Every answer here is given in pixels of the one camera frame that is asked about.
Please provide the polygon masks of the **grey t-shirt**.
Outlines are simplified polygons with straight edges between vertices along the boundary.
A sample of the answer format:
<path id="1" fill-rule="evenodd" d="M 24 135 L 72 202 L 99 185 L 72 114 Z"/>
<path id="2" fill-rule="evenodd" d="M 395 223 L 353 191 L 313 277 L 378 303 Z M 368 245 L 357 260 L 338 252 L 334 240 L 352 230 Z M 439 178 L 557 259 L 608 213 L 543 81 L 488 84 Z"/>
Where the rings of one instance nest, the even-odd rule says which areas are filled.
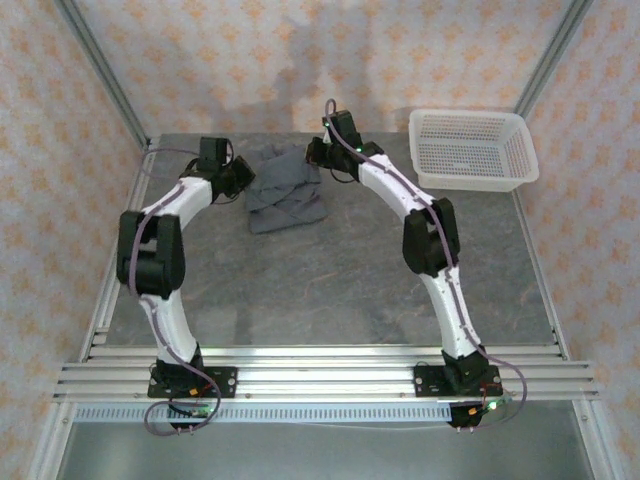
<path id="1" fill-rule="evenodd" d="M 328 216 L 319 168 L 306 161 L 305 153 L 304 146 L 291 144 L 268 144 L 247 152 L 245 160 L 255 173 L 245 190 L 253 234 L 313 224 Z"/>

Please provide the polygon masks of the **white perforated plastic basket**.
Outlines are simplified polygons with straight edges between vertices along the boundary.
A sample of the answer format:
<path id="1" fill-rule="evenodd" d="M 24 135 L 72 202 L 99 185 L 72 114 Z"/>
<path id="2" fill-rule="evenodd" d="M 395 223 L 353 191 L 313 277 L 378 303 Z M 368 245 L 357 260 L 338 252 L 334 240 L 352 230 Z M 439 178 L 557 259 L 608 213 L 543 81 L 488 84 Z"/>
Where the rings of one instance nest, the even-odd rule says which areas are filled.
<path id="1" fill-rule="evenodd" d="M 532 137 L 518 114 L 416 109 L 408 134 L 423 189 L 507 193 L 539 178 Z"/>

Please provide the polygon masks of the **small circuit board green light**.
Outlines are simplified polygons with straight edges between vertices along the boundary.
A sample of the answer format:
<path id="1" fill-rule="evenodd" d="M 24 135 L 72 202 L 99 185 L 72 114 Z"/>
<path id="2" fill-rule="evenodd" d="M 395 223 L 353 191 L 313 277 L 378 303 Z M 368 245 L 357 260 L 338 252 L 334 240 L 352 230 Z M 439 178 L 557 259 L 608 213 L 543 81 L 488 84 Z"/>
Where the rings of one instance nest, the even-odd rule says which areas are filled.
<path id="1" fill-rule="evenodd" d="M 495 400 L 490 400 L 486 403 L 482 403 L 476 406 L 472 406 L 467 410 L 470 416 L 484 416 L 497 408 L 506 405 L 512 401 L 511 397 L 500 397 Z"/>
<path id="2" fill-rule="evenodd" d="M 185 406 L 176 406 L 175 404 L 169 404 L 169 409 L 177 415 L 181 415 L 186 418 L 206 418 L 215 413 L 215 409 L 209 406 L 200 406 L 187 408 Z"/>

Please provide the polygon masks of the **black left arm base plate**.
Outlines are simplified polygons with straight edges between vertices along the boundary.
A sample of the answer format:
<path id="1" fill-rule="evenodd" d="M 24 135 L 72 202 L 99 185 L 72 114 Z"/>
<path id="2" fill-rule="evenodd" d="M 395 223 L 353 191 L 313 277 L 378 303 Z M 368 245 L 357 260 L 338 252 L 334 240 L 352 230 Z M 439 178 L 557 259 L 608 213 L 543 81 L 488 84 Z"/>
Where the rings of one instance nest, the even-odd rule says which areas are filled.
<path id="1" fill-rule="evenodd" d="M 201 375 L 179 365 L 153 365 L 147 388 L 147 396 L 152 399 L 199 399 L 234 398 L 236 395 L 238 369 L 236 367 L 204 367 L 204 374 L 210 377 L 212 386 Z"/>

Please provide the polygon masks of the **aluminium mounting rail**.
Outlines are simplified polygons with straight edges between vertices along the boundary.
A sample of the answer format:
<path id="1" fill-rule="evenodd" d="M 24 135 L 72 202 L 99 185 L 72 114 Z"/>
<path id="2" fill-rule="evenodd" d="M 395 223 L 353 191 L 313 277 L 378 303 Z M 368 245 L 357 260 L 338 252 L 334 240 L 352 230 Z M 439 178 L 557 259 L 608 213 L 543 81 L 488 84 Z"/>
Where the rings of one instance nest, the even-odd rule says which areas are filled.
<path id="1" fill-rule="evenodd" d="M 507 392 L 530 401 L 598 400 L 603 392 L 587 361 L 570 361 L 557 346 L 502 346 Z M 152 347 L 94 346 L 84 362 L 65 364 L 54 388 L 68 401 L 144 401 Z M 437 347 L 408 345 L 205 348 L 205 365 L 237 368 L 238 402 L 415 401 L 413 368 L 442 365 Z"/>

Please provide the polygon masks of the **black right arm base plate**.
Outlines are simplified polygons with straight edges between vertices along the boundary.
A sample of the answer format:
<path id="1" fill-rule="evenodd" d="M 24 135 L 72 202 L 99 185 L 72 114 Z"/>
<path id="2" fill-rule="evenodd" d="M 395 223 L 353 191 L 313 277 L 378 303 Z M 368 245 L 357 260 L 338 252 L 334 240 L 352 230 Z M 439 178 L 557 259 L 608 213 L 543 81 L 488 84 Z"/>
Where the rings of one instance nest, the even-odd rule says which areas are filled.
<path id="1" fill-rule="evenodd" d="M 413 367 L 417 397 L 495 397 L 504 393 L 497 367 L 463 375 L 453 366 L 418 363 Z"/>

